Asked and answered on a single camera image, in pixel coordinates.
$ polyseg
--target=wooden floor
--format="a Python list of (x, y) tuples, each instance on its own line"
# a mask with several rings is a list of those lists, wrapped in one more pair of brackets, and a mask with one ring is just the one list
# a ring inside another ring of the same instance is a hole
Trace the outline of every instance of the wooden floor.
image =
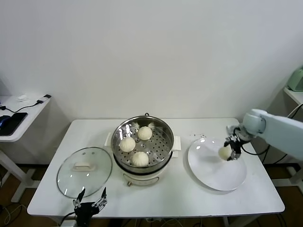
[[(34, 180), (41, 180), (46, 168), (38, 168), (33, 176)], [(6, 170), (0, 166), (0, 173), (4, 176)], [(285, 168), (280, 167), (272, 167), (267, 169), (268, 174), (272, 179), (275, 178), (288, 178), (289, 174)], [(15, 190), (19, 185), (19, 181), (12, 175), (5, 182), (3, 187), (0, 189), (0, 204), (2, 206), (7, 206), (10, 203), (10, 199), (13, 196)], [(278, 188), (278, 192), (285, 204), (285, 211), (282, 213), (284, 219), (286, 220), (287, 227), (303, 227), (303, 196), (300, 191), (296, 187), (284, 187)], [(23, 194), (20, 203), (28, 206), (31, 198), (35, 193), (34, 189), (27, 189)], [(8, 207), (10, 211), (14, 210), (18, 205), (13, 204)], [(11, 216), (11, 219), (14, 219), (18, 214), (18, 210)], [(6, 211), (0, 213), (0, 227), (4, 226), (4, 219), (7, 216)], [(110, 224), (109, 219), (93, 219), (91, 222), (92, 227), (107, 227)], [(122, 225), (124, 225), (128, 219), (123, 220)], [(193, 227), (196, 223), (200, 223), (199, 218), (180, 218), (179, 222), (184, 227)], [(258, 222), (254, 221), (247, 225), (247, 227), (280, 227), (281, 224), (277, 215), (263, 215), (258, 218)], [(152, 223), (147, 222), (145, 219), (135, 219), (130, 220), (125, 227), (161, 227), (164, 224), (164, 220), (162, 221), (154, 221)], [(32, 217), (27, 214), (27, 211), (22, 208), (22, 211), (18, 218), (12, 222), (9, 227), (55, 227), (57, 224), (49, 218), (43, 217)], [(176, 220), (171, 220), (165, 226), (179, 226)], [(203, 226), (204, 227), (223, 227), (222, 218), (203, 218)]]

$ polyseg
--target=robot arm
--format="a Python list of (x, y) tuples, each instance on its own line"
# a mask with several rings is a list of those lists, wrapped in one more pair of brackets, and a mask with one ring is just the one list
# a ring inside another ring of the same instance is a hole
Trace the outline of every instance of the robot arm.
[(245, 114), (242, 124), (229, 128), (229, 133), (224, 144), (232, 148), (228, 160), (238, 159), (242, 145), (256, 136), (294, 158), (303, 160), (303, 122), (252, 109)]

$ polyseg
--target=robotic hand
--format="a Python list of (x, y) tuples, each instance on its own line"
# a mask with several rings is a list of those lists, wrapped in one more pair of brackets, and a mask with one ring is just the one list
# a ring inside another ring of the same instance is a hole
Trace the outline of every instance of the robotic hand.
[(232, 149), (227, 161), (238, 159), (243, 144), (257, 136), (294, 158), (303, 160), (303, 122), (252, 109), (245, 114), (242, 124), (229, 126), (227, 130), (229, 137), (224, 147), (230, 145)]
[(74, 211), (77, 215), (77, 226), (88, 227), (90, 219), (93, 215), (98, 214), (107, 204), (106, 188), (103, 190), (101, 198), (96, 202), (83, 202), (81, 200), (84, 196), (85, 189), (78, 195), (76, 200), (73, 200)]

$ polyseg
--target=perforated steel tray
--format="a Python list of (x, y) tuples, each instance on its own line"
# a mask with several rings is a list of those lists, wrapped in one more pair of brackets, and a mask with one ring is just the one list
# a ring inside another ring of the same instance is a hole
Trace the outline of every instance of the perforated steel tray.
[[(152, 130), (149, 140), (140, 140), (137, 136), (139, 128), (148, 126)], [(119, 144), (125, 137), (132, 137), (136, 146), (131, 152), (121, 151)], [(115, 160), (124, 170), (133, 174), (145, 174), (161, 169), (171, 157), (171, 149), (174, 144), (174, 136), (170, 127), (161, 119), (151, 116), (138, 116), (123, 122), (113, 133), (111, 148)], [(149, 157), (149, 163), (145, 167), (136, 167), (132, 163), (132, 155), (136, 152), (145, 152)]]

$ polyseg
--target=cable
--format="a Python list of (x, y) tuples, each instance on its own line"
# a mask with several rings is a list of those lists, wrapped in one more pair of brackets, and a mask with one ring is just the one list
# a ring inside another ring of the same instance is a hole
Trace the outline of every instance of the cable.
[(278, 218), (278, 220), (279, 220), (279, 222), (280, 222), (280, 226), (281, 226), (281, 227), (283, 227), (283, 225), (282, 225), (282, 222), (281, 222), (281, 219), (280, 219), (279, 215), (277, 215), (277, 214), (276, 214), (276, 217)]
[(60, 226), (62, 225), (62, 223), (64, 222), (64, 220), (65, 220), (68, 216), (70, 216), (70, 215), (72, 215), (72, 214), (74, 214), (74, 213), (75, 213), (75, 212), (71, 212), (71, 213), (65, 215), (65, 216), (63, 217), (62, 221), (61, 221)]
[(19, 112), (20, 110), (23, 110), (23, 109), (29, 108), (29, 107), (33, 107), (33, 106), (38, 105), (38, 104), (39, 104), (39, 103), (35, 103), (35, 104), (33, 104), (33, 105), (24, 106), (24, 107), (18, 109), (17, 111), (12, 111), (12, 110), (8, 109), (8, 108), (7, 108), (6, 106), (4, 106), (4, 105), (2, 105), (1, 107), (5, 107), (5, 110), (11, 111), (12, 113), (17, 113), (17, 112)]
[(284, 222), (284, 226), (285, 227), (287, 227), (287, 224), (286, 224), (286, 221), (285, 221), (285, 219), (284, 219), (284, 217), (283, 217), (283, 215), (282, 214), (278, 214), (280, 217), (281, 217), (281, 219), (283, 220), (283, 222)]
[(277, 160), (276, 162), (274, 162), (273, 164), (277, 164), (279, 161), (281, 161), (282, 159), (284, 159), (287, 156), (287, 154), (285, 154), (282, 158), (280, 158), (279, 160)]
[(243, 151), (245, 151), (246, 153), (248, 153), (248, 154), (250, 154), (250, 155), (263, 155), (265, 152), (267, 152), (267, 150), (264, 150), (264, 151), (262, 151), (261, 153), (253, 154), (253, 153), (250, 153), (250, 152), (248, 152), (247, 150), (245, 150), (243, 146), (241, 146), (241, 148), (242, 148)]
[(141, 222), (142, 222), (142, 219), (140, 219), (138, 227), (140, 227), (140, 225), (141, 225)]
[[(10, 207), (10, 206), (12, 206), (12, 205), (16, 205), (16, 204), (19, 205), (19, 206), (17, 206), (17, 208), (15, 208), (12, 212), (9, 212), (8, 207)], [(27, 207), (26, 207), (26, 206), (24, 206), (23, 204), (17, 203), (17, 202), (16, 202), (16, 203), (11, 203), (10, 205), (4, 207), (4, 210), (6, 210), (6, 212), (8, 213), (8, 215), (5, 217), (5, 219), (4, 219), (4, 225), (3, 225), (2, 227), (6, 227), (6, 226), (10, 225), (11, 223), (13, 223), (13, 222), (19, 217), (19, 215), (21, 214), (22, 207), (24, 207), (24, 208), (27, 210)], [(16, 210), (18, 210), (19, 208), (21, 208), (21, 209), (19, 210), (19, 213), (16, 215), (16, 217), (15, 217), (14, 219), (11, 220), (11, 215), (12, 215)]]
[(265, 158), (266, 158), (266, 156), (267, 156), (267, 154), (268, 154), (268, 150), (270, 149), (270, 145), (268, 145), (268, 147), (266, 148), (266, 153), (265, 153), (265, 155), (264, 155), (264, 158), (263, 158), (263, 160), (262, 160), (262, 163), (264, 163), (264, 161), (265, 161)]
[(125, 222), (125, 224), (122, 225), (122, 227), (125, 227), (127, 225), (127, 223), (130, 222), (130, 221), (131, 221), (131, 219), (129, 219), (127, 222)]
[(175, 218), (169, 219), (169, 220), (165, 221), (165, 222), (163, 223), (163, 225), (161, 225), (161, 227), (165, 226), (166, 223), (168, 223), (169, 221), (172, 221), (172, 220), (176, 220), (176, 221), (179, 223), (179, 225), (180, 225), (181, 227), (183, 227), (183, 225), (181, 224), (181, 222), (179, 222), (179, 220), (178, 220), (178, 219), (175, 219)]
[(292, 113), (295, 111), (295, 113), (293, 114), (293, 116), (292, 117), (290, 117), (290, 119), (293, 119), (294, 118), (294, 116), (298, 113), (298, 111), (299, 111), (299, 109), (300, 109), (300, 107), (301, 106), (303, 106), (303, 103), (301, 103), (300, 105), (298, 105), (295, 109), (293, 109), (293, 111), (292, 112), (290, 112), (290, 114), (287, 116), (287, 117), (289, 117), (290, 115), (292, 115)]
[(256, 219), (256, 221), (257, 221), (258, 226), (261, 227), (261, 224), (260, 224), (259, 220)]

